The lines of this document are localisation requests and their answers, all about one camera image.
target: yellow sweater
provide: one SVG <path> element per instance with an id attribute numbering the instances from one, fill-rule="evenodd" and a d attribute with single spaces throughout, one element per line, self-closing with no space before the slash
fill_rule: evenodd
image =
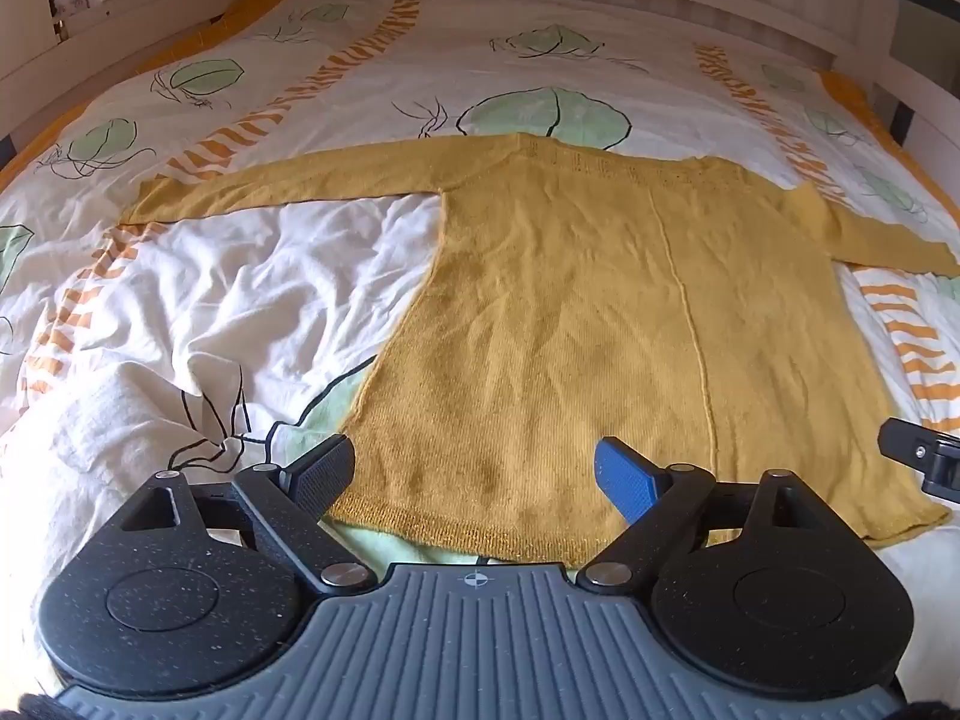
<path id="1" fill-rule="evenodd" d="M 861 536 L 944 517 L 877 452 L 894 413 L 832 260 L 958 275 L 947 247 L 720 159 L 529 135 L 328 151 L 145 184 L 124 223 L 436 191 L 431 271 L 344 432 L 334 514 L 464 552 L 577 565 L 623 526 L 600 437 L 721 480 L 797 471 Z"/>

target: crosshair symbol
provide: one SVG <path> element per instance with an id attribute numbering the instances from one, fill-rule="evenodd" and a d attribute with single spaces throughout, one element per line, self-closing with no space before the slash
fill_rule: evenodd
<path id="1" fill-rule="evenodd" d="M 490 581 L 490 577 L 486 574 L 481 574 L 479 571 L 472 571 L 464 577 L 464 584 L 468 584 L 474 589 L 482 587 L 488 581 Z"/>

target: bed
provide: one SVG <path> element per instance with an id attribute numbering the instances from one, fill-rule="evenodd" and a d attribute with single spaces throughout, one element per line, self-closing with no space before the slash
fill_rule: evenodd
<path id="1" fill-rule="evenodd" d="M 119 223 L 131 204 L 169 182 L 190 191 L 329 149 L 514 132 L 656 160 L 719 157 L 785 190 L 806 181 L 960 256 L 960 208 L 856 84 L 795 56 L 584 1 L 238 0 L 0 175 L 11 693 L 56 690 L 38 597 L 147 476 L 222 480 L 287 464 L 338 429 L 428 279 L 443 227 L 435 193 Z M 899 415 L 960 428 L 960 279 L 834 269 Z M 957 702 L 960 528 L 938 521 L 880 557 L 917 616 L 899 674 L 908 696 Z M 491 557 L 323 527 L 381 572 Z"/>

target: silver screw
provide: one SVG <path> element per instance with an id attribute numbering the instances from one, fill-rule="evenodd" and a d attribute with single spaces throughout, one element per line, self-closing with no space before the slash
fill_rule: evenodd
<path id="1" fill-rule="evenodd" d="M 369 577 L 370 572 L 356 562 L 335 562 L 320 572 L 320 579 L 331 587 L 355 587 Z"/>
<path id="2" fill-rule="evenodd" d="M 595 562 L 587 567 L 584 576 L 590 584 L 598 587 L 619 587 L 627 584 L 634 572 L 622 562 Z"/>

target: ribbed gray surface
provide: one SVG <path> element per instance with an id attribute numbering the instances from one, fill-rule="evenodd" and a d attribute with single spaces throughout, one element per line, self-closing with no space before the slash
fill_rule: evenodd
<path id="1" fill-rule="evenodd" d="M 477 574 L 486 581 L 475 581 Z M 296 644 L 220 692 L 135 703 L 69 688 L 88 720 L 880 720 L 880 688 L 790 704 L 674 658 L 637 608 L 549 565 L 398 566 L 366 595 L 323 601 Z"/>

